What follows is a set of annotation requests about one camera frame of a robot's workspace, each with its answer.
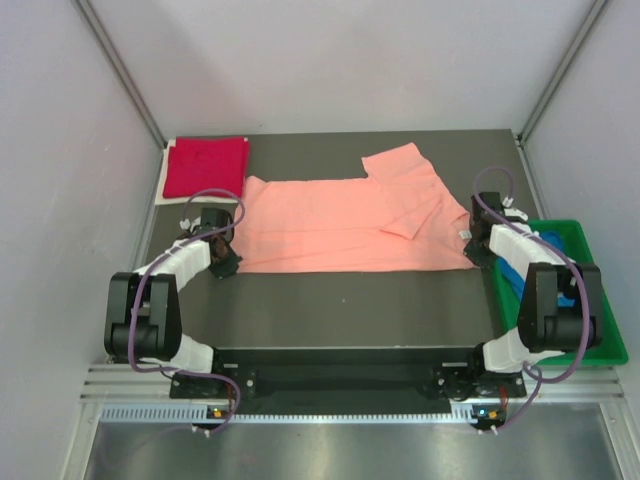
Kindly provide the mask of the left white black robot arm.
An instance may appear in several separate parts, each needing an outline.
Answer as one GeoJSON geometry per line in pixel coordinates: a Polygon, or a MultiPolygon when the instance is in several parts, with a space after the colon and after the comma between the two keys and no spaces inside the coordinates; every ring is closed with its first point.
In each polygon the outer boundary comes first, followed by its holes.
{"type": "Polygon", "coordinates": [[[198,274],[214,278],[236,274],[242,258],[222,234],[182,238],[150,264],[118,272],[109,283],[104,347],[110,356],[151,369],[191,371],[192,384],[205,396],[226,387],[215,349],[183,333],[179,292],[198,274]]]}

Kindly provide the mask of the salmon pink t shirt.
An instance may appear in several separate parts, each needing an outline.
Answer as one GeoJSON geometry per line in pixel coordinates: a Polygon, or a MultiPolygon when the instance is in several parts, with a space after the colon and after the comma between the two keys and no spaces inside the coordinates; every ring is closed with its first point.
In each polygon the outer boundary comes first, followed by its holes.
{"type": "Polygon", "coordinates": [[[245,183],[232,248],[243,273],[469,270],[468,211],[413,143],[363,178],[245,183]]]}

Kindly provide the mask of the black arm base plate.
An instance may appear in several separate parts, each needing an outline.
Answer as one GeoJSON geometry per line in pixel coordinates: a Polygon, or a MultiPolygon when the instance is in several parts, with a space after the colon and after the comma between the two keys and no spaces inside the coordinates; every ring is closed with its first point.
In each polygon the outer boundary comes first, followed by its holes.
{"type": "Polygon", "coordinates": [[[414,391],[464,401],[526,394],[520,373],[486,370],[470,347],[218,348],[212,371],[232,377],[247,399],[414,391]]]}

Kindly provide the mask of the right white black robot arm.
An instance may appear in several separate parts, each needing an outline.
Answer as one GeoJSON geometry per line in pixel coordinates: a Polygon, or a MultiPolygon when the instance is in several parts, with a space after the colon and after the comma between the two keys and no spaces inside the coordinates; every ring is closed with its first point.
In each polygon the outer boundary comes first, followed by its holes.
{"type": "Polygon", "coordinates": [[[469,388],[487,396],[503,375],[530,372],[541,360],[573,352],[581,362],[600,346],[603,292],[593,263],[577,263],[526,224],[506,225],[487,213],[470,220],[465,255],[477,266],[502,259],[524,281],[516,325],[478,345],[466,374],[469,388]]]}

